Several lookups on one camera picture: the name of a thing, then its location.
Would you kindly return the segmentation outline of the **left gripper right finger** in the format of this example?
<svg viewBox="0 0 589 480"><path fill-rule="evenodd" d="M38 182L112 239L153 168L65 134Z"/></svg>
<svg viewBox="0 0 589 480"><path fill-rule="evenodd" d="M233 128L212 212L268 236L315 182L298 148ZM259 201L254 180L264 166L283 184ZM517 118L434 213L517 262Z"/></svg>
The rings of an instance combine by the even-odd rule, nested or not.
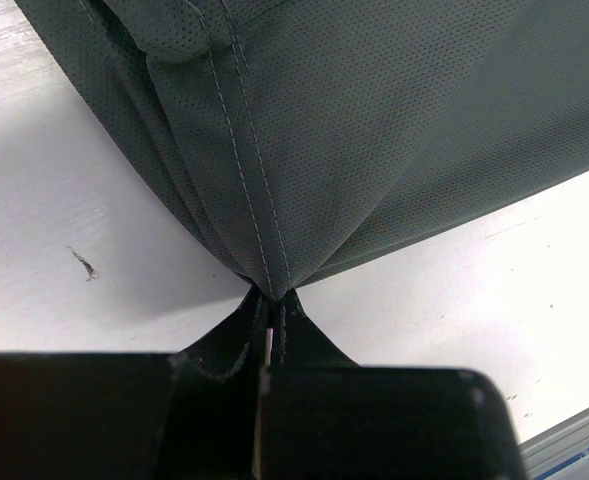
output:
<svg viewBox="0 0 589 480"><path fill-rule="evenodd" d="M308 317L294 289L273 310L273 365L358 366Z"/></svg>

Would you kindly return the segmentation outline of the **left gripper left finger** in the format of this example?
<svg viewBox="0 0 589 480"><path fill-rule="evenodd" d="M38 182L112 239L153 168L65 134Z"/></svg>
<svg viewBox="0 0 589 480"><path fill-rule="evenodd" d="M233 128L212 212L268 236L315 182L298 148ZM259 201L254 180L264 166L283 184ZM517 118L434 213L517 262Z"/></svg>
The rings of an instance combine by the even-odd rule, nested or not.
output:
<svg viewBox="0 0 589 480"><path fill-rule="evenodd" d="M175 376L194 371L207 380L229 380L247 363L261 366L270 307L270 300L259 289L250 289L230 315L175 355Z"/></svg>

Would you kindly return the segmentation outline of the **dark grey t shirt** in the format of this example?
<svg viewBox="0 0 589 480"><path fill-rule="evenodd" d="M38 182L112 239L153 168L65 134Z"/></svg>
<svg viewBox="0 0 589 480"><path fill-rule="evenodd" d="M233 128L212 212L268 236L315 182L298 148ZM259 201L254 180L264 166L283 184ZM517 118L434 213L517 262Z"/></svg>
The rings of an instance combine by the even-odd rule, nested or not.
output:
<svg viewBox="0 0 589 480"><path fill-rule="evenodd" d="M140 177L280 299L589 170L589 1L23 1Z"/></svg>

